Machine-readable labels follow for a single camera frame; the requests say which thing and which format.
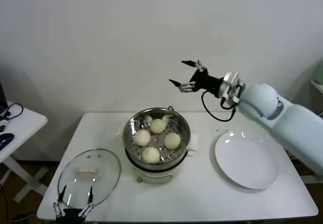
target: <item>computer mouse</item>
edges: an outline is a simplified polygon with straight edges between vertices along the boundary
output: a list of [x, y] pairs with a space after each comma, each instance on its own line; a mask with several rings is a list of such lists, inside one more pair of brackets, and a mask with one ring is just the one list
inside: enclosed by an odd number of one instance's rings
[[4, 133], [0, 135], [0, 150], [7, 146], [13, 139], [15, 135], [12, 133]]

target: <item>white bun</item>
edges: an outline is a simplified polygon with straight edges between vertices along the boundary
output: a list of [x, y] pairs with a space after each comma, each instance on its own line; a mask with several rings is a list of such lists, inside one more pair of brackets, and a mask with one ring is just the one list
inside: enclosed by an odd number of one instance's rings
[[142, 152], [142, 160], [146, 163], [157, 163], [160, 159], [160, 153], [157, 148], [147, 147]]
[[166, 123], [162, 119], [154, 119], [150, 123], [150, 130], [154, 133], [162, 133], [166, 128]]
[[138, 146], [146, 146], [150, 142], [149, 131], [139, 130], [134, 136], [134, 141]]
[[177, 133], [170, 133], [165, 136], [165, 147], [175, 150], [181, 145], [181, 137]]

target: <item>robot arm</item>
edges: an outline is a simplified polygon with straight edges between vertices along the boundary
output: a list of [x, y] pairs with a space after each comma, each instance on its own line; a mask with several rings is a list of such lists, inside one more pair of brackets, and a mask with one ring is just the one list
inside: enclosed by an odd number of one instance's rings
[[[223, 78], [217, 79], [209, 76], [207, 68], [199, 61], [182, 62], [197, 68], [190, 82], [181, 84], [170, 81], [185, 93], [205, 89], [202, 102], [213, 118], [229, 121], [238, 107], [245, 117], [264, 127], [301, 162], [316, 174], [323, 175], [323, 120], [320, 117], [305, 107], [292, 104], [267, 84], [245, 88], [238, 73], [229, 72]], [[232, 110], [229, 119], [218, 119], [208, 111], [203, 101], [206, 92], [220, 98], [223, 109]]]

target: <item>glass lid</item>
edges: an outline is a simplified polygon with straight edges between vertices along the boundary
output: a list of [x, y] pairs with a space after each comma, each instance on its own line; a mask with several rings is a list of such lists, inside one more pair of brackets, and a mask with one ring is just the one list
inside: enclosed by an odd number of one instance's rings
[[82, 152], [72, 159], [61, 173], [58, 192], [66, 185], [63, 202], [72, 208], [83, 209], [92, 187], [93, 204], [106, 200], [117, 186], [121, 172], [118, 157], [106, 149]]

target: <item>wooden floor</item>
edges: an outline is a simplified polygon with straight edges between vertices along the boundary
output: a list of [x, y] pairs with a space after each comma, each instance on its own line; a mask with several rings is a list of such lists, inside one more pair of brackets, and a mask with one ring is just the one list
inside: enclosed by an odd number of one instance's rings
[[[296, 163], [294, 165], [298, 170], [299, 174], [301, 175], [311, 174], [311, 172], [301, 163]], [[23, 163], [22, 166], [31, 175], [35, 175], [44, 165], [41, 165], [39, 163], [37, 164]], [[58, 164], [46, 165], [46, 167], [49, 168], [49, 171], [42, 178], [41, 180], [42, 183], [44, 183], [47, 186], [49, 185], [50, 180], [52, 179], [57, 166]], [[0, 164], [0, 179], [5, 174], [6, 171], [7, 171], [7, 167], [4, 166], [3, 164]], [[13, 218], [15, 218], [17, 215], [20, 215], [20, 214], [29, 214], [33, 212], [35, 213], [38, 209], [38, 206], [40, 205], [42, 197], [34, 191], [31, 191], [19, 204], [13, 201], [13, 198], [15, 197], [15, 195], [24, 187], [24, 185], [25, 185], [24, 181], [21, 180], [14, 173], [10, 174], [8, 180], [4, 184], [4, 190], [6, 192], [6, 197], [8, 200], [9, 220], [13, 220]], [[307, 188], [319, 208], [318, 216], [311, 217], [311, 218], [292, 219], [292, 220], [256, 221], [252, 223], [323, 224], [323, 214], [321, 212], [321, 210], [323, 210], [323, 185], [321, 184], [308, 185]], [[0, 224], [5, 224], [5, 223], [6, 223], [5, 200], [4, 200], [3, 193], [0, 192]], [[25, 223], [42, 224], [43, 222], [42, 220], [39, 220], [37, 217], [33, 216], [29, 218], [29, 222], [20, 222], [18, 224], [22, 224], [22, 223], [23, 224]]]

